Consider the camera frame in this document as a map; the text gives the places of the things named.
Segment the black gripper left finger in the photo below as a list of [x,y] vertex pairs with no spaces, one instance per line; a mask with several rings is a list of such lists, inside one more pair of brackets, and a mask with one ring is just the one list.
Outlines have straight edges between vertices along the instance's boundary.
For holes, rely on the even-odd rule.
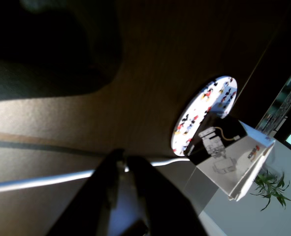
[[117,205],[123,149],[108,154],[47,233],[49,236],[105,236]]

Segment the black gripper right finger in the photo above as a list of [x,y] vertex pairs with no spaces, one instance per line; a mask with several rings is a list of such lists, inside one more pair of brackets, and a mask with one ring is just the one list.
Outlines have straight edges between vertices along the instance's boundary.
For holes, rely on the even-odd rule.
[[138,194],[144,198],[152,236],[206,236],[187,197],[141,156],[128,157]]

